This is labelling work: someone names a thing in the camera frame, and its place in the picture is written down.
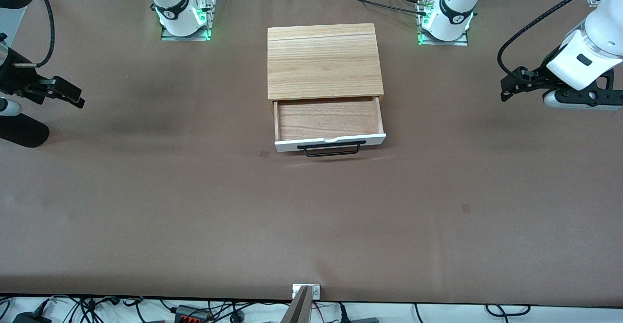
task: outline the table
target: table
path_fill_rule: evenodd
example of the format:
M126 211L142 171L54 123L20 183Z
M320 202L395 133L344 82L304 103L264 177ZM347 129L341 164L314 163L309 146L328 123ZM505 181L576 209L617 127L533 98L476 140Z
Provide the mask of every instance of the table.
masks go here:
M481 0L469 47L436 47L352 0L223 0L209 42L161 42L149 0L51 0L40 74L87 104L21 101L51 138L0 142L2 291L621 305L622 116L499 97L499 46L558 1ZM541 22L508 66L590 10ZM276 153L267 28L353 22L376 26L385 143ZM36 1L13 46L36 61L47 40Z

